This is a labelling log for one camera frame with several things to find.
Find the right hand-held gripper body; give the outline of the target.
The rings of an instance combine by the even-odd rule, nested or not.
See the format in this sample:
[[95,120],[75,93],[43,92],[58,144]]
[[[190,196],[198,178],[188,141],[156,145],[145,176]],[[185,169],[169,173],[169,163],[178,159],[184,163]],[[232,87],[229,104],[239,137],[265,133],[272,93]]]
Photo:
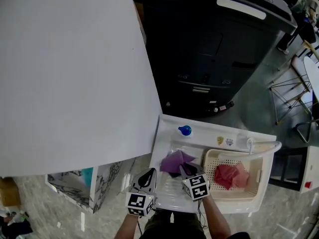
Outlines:
[[182,179],[182,186],[185,193],[193,202],[210,195],[209,181],[205,173],[192,178]]

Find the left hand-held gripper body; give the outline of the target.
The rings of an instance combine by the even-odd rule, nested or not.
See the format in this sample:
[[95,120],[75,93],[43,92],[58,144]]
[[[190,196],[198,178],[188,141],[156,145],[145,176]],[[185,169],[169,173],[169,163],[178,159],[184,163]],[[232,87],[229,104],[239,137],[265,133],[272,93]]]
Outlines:
[[125,207],[130,215],[147,217],[155,207],[156,200],[156,187],[139,189],[131,186],[126,193]]

